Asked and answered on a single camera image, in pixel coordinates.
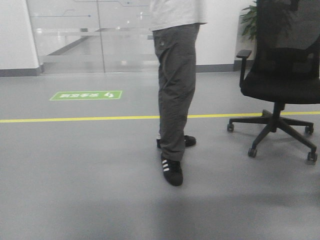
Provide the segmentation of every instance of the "leg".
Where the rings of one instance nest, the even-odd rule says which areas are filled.
[[[297,132],[295,129],[293,129],[290,125],[286,123],[286,121],[280,120],[278,123],[278,128],[289,134],[290,136],[297,139],[300,143],[306,145],[311,149],[311,152],[313,154],[316,153],[317,147],[314,145],[311,141],[303,137],[299,132]]]
[[[230,118],[229,124],[232,124],[232,123],[267,124],[269,121],[270,121],[270,117],[267,117],[267,116],[238,117],[238,118]]]
[[[185,151],[184,128],[196,85],[195,42],[198,24],[154,31],[159,59],[159,113],[164,158],[180,161]]]
[[[260,134],[256,137],[256,139],[252,143],[252,148],[256,149],[257,145],[271,132],[273,126],[268,124],[264,127],[264,129],[260,132]]]
[[[301,121],[301,120],[296,120],[296,119],[291,119],[286,117],[282,117],[282,120],[291,126],[309,126],[311,128],[314,127],[313,122],[309,122],[309,121]]]

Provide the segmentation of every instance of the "caster wheel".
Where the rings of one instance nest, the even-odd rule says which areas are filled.
[[[232,133],[235,129],[235,125],[233,125],[232,123],[229,123],[226,129],[229,133]]]
[[[252,158],[255,158],[256,155],[257,155],[257,149],[256,148],[249,148],[248,156],[252,157]]]
[[[312,133],[314,132],[314,128],[312,126],[306,126],[304,132],[308,135],[312,135]]]
[[[307,165],[315,165],[318,158],[318,154],[309,152],[306,160]]]

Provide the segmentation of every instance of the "glass door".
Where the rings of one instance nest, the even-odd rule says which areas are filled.
[[[27,0],[45,74],[156,71],[149,0]]]
[[[106,72],[157,71],[149,0],[98,0]]]

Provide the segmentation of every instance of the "armrest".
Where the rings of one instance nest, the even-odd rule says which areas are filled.
[[[242,63],[241,63],[241,74],[240,74],[240,83],[239,86],[241,88],[242,83],[245,79],[245,72],[246,72],[246,64],[247,64],[247,59],[249,58],[250,54],[251,54],[251,50],[247,50],[247,49],[242,49],[238,52],[238,54],[236,55],[237,58],[242,59]]]
[[[247,59],[251,55],[251,52],[252,52],[251,50],[242,49],[238,52],[236,57],[238,59]]]

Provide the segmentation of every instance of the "pant leg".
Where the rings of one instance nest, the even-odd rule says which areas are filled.
[[[153,32],[159,59],[159,114],[162,155],[180,161],[185,151],[184,128],[196,86],[196,39],[199,24]]]

